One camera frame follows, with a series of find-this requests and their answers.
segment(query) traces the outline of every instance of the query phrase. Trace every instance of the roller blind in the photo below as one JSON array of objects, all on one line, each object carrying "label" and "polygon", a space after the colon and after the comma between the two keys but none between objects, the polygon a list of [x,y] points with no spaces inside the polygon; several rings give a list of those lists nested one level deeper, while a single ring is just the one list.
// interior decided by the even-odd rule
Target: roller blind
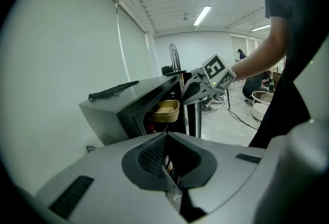
[{"label": "roller blind", "polygon": [[1,34],[1,155],[34,195],[101,145],[78,104],[127,82],[115,2],[16,0]]},{"label": "roller blind", "polygon": [[118,14],[122,48],[131,80],[151,78],[152,69],[144,32],[120,7]]},{"label": "roller blind", "polygon": [[254,50],[256,50],[256,40],[250,39],[248,47],[248,55],[250,55]]}]

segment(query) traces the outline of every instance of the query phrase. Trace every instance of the fluorescent light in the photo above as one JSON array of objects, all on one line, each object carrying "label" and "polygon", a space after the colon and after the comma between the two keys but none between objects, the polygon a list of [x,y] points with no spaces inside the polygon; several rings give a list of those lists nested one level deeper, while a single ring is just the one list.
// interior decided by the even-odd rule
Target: fluorescent light
[{"label": "fluorescent light", "polygon": [[246,39],[245,36],[238,36],[238,35],[231,35],[231,37],[239,37],[239,38],[244,38],[244,39]]},{"label": "fluorescent light", "polygon": [[197,26],[200,24],[200,22],[204,19],[204,17],[207,15],[209,10],[211,9],[211,6],[205,6],[203,11],[200,13],[200,15],[197,17],[196,21],[194,22],[194,25]]},{"label": "fluorescent light", "polygon": [[263,27],[259,27],[259,28],[256,28],[256,29],[252,29],[251,31],[257,31],[257,30],[261,30],[261,29],[266,29],[266,28],[269,28],[270,25],[266,25],[266,26],[263,26]]}]

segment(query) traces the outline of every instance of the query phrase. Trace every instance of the black cloth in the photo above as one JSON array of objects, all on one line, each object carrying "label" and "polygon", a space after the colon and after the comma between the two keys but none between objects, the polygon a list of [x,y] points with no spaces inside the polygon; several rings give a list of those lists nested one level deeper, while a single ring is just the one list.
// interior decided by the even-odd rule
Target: black cloth
[{"label": "black cloth", "polygon": [[294,126],[310,118],[294,80],[310,62],[328,33],[328,27],[317,27],[323,17],[327,17],[323,14],[324,5],[317,1],[321,0],[265,0],[266,17],[288,19],[290,39],[285,69],[249,146],[267,148],[273,137],[286,135]]},{"label": "black cloth", "polygon": [[249,77],[246,80],[245,85],[242,88],[242,93],[246,98],[252,100],[253,98],[251,97],[251,94],[256,90],[267,91],[265,89],[261,89],[262,77],[263,74],[260,73],[255,76]]},{"label": "black cloth", "polygon": [[110,89],[107,89],[107,90],[104,90],[104,91],[101,91],[101,92],[96,92],[94,94],[89,94],[88,100],[93,101],[93,100],[96,100],[96,99],[108,99],[112,96],[118,96],[120,93],[123,92],[124,89],[126,89],[126,88],[128,88],[128,87],[130,87],[130,86],[132,86],[136,83],[139,83],[139,81],[119,84],[119,85],[117,85],[115,87],[112,87]]}]

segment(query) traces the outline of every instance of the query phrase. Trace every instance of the person's arm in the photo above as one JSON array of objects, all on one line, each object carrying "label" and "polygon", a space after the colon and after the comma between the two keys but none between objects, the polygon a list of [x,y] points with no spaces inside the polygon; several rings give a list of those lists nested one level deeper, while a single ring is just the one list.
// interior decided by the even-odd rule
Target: person's arm
[{"label": "person's arm", "polygon": [[270,17],[270,24],[270,33],[260,46],[243,61],[232,66],[237,80],[264,72],[285,56],[289,45],[288,20],[273,16]]}]

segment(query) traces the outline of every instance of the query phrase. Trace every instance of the person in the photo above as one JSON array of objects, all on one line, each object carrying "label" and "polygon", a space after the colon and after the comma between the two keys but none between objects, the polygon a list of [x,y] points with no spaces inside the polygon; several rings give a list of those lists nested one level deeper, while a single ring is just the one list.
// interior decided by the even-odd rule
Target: person
[{"label": "person", "polygon": [[268,91],[267,88],[263,85],[264,82],[268,80],[264,80],[264,75],[267,75],[267,71],[256,74],[255,76],[249,77],[246,79],[245,85],[242,88],[242,93],[246,97],[245,101],[252,100],[251,94],[254,91]]},{"label": "person", "polygon": [[[270,69],[285,55],[286,62],[272,102],[249,146],[267,148],[273,137],[286,135],[294,126],[310,119],[294,80],[326,38],[328,27],[317,27],[324,22],[323,17],[327,18],[324,11],[323,0],[265,0],[269,35],[254,53],[232,69],[236,79],[241,80]],[[312,36],[317,37],[315,43],[309,38]]]},{"label": "person", "polygon": [[262,85],[264,85],[265,87],[268,87],[270,80],[271,80],[271,71],[268,70],[268,71],[263,72]]},{"label": "person", "polygon": [[239,60],[235,60],[236,62],[239,62],[240,60],[244,59],[246,57],[245,53],[242,51],[242,49],[238,49],[237,53],[240,53]]}]

